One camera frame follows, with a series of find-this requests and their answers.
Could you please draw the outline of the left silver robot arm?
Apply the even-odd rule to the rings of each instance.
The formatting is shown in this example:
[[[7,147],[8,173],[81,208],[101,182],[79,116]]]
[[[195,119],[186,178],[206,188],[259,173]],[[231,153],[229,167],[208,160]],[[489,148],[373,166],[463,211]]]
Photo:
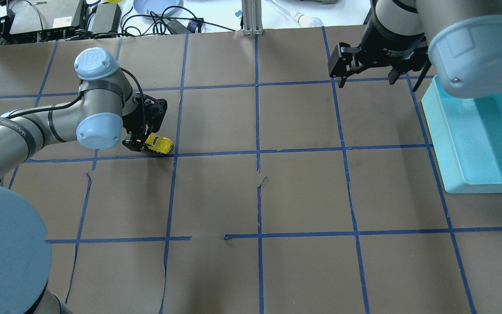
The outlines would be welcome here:
[[[91,150],[122,144],[135,152],[167,154],[159,137],[167,101],[133,89],[129,71],[105,48],[87,48],[74,61],[81,80],[74,100],[0,116],[0,178],[40,150],[77,141]],[[48,289],[52,250],[34,207],[0,186],[0,314],[68,314]]]

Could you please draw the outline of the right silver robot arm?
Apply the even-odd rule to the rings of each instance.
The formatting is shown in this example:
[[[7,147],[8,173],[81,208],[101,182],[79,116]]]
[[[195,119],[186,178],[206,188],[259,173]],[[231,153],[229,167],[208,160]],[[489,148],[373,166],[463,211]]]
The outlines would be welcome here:
[[[339,42],[327,69],[343,87],[367,69],[390,66],[390,84],[434,66],[456,98],[502,93],[502,0],[374,0],[360,44]]]

